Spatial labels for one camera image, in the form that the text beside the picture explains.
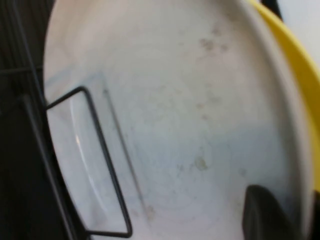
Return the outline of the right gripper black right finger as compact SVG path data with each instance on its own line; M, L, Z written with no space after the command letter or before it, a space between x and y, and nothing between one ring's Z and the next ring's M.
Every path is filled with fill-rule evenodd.
M320 240L320 192L314 192L313 222L310 240Z

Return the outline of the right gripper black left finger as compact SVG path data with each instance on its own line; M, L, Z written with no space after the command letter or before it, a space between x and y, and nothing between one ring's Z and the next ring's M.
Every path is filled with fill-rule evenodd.
M246 188L242 231L245 240L300 239L274 195L260 185Z

